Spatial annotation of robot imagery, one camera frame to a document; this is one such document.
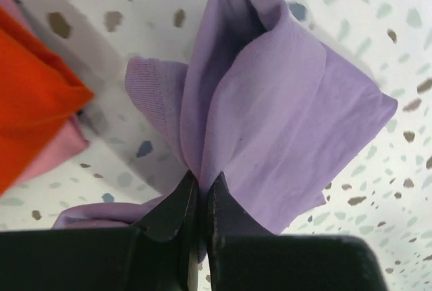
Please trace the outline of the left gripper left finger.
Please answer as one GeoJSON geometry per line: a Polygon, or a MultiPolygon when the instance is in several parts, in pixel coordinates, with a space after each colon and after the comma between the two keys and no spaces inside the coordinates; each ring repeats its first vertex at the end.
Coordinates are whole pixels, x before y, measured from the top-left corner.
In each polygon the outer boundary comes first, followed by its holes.
{"type": "Polygon", "coordinates": [[[197,194],[187,173],[127,227],[4,232],[1,289],[195,290],[197,194]]]}

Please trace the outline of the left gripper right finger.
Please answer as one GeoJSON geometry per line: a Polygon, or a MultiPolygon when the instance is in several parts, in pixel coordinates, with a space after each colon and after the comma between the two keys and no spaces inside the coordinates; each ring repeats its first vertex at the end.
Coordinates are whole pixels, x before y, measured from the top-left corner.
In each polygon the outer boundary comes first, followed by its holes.
{"type": "Polygon", "coordinates": [[[345,235],[277,236],[230,194],[223,174],[208,197],[213,290],[386,290],[366,242],[345,235]]]}

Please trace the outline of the lavender t shirt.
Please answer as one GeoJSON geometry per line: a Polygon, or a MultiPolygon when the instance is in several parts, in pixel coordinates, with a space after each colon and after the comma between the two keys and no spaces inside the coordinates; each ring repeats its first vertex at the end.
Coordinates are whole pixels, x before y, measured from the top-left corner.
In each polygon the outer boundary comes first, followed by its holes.
{"type": "Polygon", "coordinates": [[[273,234],[325,202],[398,107],[284,0],[208,0],[190,63],[133,57],[125,88],[198,180],[202,204],[223,174],[273,234]]]}

